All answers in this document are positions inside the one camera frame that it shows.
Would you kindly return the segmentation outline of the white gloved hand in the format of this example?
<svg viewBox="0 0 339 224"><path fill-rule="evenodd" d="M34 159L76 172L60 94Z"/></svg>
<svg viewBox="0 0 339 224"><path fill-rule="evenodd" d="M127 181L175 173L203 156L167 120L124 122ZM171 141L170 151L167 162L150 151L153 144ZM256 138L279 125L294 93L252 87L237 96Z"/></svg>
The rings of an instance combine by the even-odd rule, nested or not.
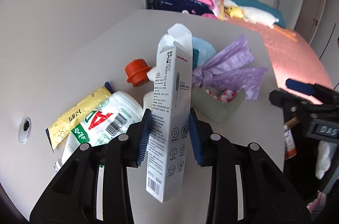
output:
<svg viewBox="0 0 339 224"><path fill-rule="evenodd" d="M326 171L329 170L336 151L337 145L332 142L320 141L318 144L318 156L315 166L315 176L321 180Z"/></svg>

